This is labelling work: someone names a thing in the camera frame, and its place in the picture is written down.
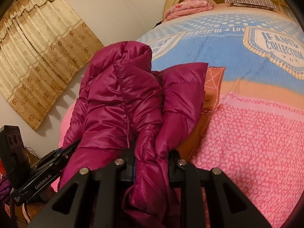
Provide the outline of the left hand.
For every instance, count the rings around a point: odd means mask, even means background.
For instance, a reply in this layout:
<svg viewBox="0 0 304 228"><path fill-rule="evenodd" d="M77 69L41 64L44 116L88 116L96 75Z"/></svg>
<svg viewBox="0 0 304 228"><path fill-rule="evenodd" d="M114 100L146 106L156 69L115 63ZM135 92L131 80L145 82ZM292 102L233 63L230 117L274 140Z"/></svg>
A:
<svg viewBox="0 0 304 228"><path fill-rule="evenodd" d="M26 227L55 194L56 191L52 186L49 186L41 195L21 206L16 206L15 201L11 198L11 218L17 224L17 227Z"/></svg>

